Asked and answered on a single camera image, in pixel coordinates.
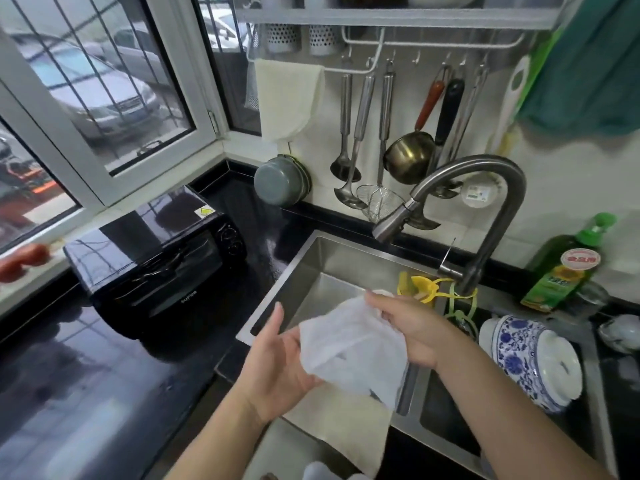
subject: faucet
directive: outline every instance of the faucet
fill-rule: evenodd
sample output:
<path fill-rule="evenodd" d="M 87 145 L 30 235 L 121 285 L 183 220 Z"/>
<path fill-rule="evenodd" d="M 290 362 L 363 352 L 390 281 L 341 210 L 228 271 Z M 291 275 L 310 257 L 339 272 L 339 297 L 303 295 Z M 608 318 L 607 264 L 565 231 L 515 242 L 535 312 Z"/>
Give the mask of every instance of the faucet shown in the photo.
<path fill-rule="evenodd" d="M 475 155 L 460 158 L 443 165 L 413 188 L 409 201 L 395 209 L 388 217 L 385 217 L 373 227 L 373 237 L 377 241 L 386 242 L 391 240 L 402 231 L 411 216 L 412 210 L 418 207 L 429 193 L 452 178 L 474 171 L 490 171 L 503 177 L 507 182 L 507 197 L 500 208 L 500 212 L 495 217 L 491 229 L 486 233 L 484 241 L 480 244 L 480 249 L 478 249 L 476 256 L 471 259 L 468 265 L 464 269 L 448 265 L 446 263 L 447 256 L 444 257 L 440 265 L 440 274 L 453 278 L 458 282 L 456 293 L 459 296 L 469 296 L 476 289 L 482 278 L 484 265 L 493 254 L 522 205 L 527 189 L 527 180 L 519 166 L 507 158 L 495 155 Z"/>

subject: green bottle cap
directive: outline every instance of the green bottle cap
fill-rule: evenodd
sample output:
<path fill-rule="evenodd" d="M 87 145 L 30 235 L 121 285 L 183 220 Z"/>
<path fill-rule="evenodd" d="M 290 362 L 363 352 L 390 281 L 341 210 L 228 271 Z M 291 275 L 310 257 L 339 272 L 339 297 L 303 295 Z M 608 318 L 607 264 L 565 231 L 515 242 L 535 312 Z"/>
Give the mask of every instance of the green bottle cap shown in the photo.
<path fill-rule="evenodd" d="M 596 214 L 593 223 L 575 235 L 575 240 L 590 248 L 597 248 L 602 243 L 602 236 L 608 229 L 618 222 L 615 215 L 608 212 Z"/>

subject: green towel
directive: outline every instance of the green towel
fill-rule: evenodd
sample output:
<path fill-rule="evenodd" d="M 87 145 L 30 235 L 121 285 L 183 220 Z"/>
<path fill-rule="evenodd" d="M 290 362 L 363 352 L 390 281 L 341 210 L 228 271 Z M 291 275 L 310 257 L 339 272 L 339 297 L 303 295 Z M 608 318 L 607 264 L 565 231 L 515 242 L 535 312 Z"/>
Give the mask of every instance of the green towel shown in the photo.
<path fill-rule="evenodd" d="M 561 137 L 640 128 L 640 0 L 584 0 L 518 119 Z"/>

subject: faucet handle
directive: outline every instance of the faucet handle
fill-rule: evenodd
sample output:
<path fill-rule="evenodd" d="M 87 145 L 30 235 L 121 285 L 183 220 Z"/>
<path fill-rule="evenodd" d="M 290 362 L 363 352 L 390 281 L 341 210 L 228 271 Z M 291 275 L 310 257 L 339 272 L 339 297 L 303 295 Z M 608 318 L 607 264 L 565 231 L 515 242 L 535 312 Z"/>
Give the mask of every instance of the faucet handle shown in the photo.
<path fill-rule="evenodd" d="M 462 279 L 462 271 L 460 271 L 459 269 L 456 269 L 455 267 L 450 266 L 447 263 L 447 257 L 449 257 L 449 253 L 451 252 L 453 245 L 456 243 L 456 239 L 457 238 L 455 237 L 453 238 L 453 241 L 451 242 L 449 249 L 447 249 L 447 252 L 444 255 L 444 258 L 442 258 L 442 262 L 440 263 L 438 272 L 447 278 L 453 278 L 455 281 L 458 281 Z"/>

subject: windowsill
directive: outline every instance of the windowsill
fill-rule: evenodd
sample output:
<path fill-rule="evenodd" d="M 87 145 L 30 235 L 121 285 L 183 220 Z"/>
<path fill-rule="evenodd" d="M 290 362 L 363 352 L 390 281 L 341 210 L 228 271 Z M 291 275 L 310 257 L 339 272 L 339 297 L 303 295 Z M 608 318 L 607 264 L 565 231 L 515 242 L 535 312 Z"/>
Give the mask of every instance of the windowsill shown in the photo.
<path fill-rule="evenodd" d="M 28 240 L 50 242 L 52 235 L 62 236 L 51 244 L 51 260 L 48 263 L 27 267 L 26 274 L 18 281 L 0 285 L 0 320 L 39 288 L 69 269 L 69 263 L 62 250 L 65 242 L 131 212 L 164 192 L 194 181 L 224 158 L 222 142 L 213 142 L 99 214 L 89 216 L 85 210 L 79 210 Z"/>

